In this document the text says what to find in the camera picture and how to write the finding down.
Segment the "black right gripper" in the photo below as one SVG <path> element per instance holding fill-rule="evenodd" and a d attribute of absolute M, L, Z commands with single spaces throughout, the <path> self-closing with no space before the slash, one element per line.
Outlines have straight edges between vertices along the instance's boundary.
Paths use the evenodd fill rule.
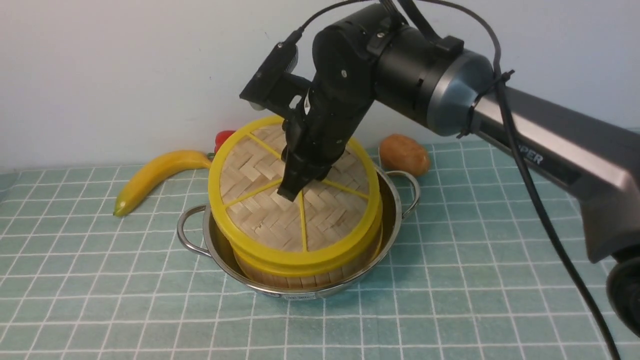
<path fill-rule="evenodd" d="M 286 120 L 285 164 L 277 194 L 293 202 L 313 181 L 320 182 L 345 152 L 346 145 L 373 104 L 370 91 L 340 94 L 314 79 L 294 116 Z"/>

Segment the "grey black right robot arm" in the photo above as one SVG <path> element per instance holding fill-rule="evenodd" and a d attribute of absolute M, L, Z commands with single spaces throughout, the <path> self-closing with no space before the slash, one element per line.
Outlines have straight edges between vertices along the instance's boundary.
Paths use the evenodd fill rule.
<path fill-rule="evenodd" d="M 322 180 L 345 152 L 371 105 L 378 101 L 441 136 L 474 134 L 513 157 L 542 227 L 607 341 L 600 310 L 579 278 L 531 177 L 535 171 L 574 196 L 580 206 L 590 262 L 616 265 L 606 296 L 622 323 L 639 334 L 639 135 L 561 105 L 508 88 L 493 29 L 471 10 L 441 1 L 480 23 L 494 57 L 441 37 L 411 0 L 364 7 L 320 30 L 311 47 L 315 75 L 290 71 L 297 43 L 310 25 L 274 46 L 267 106 L 284 118 L 285 173 L 278 194 L 292 201 Z"/>

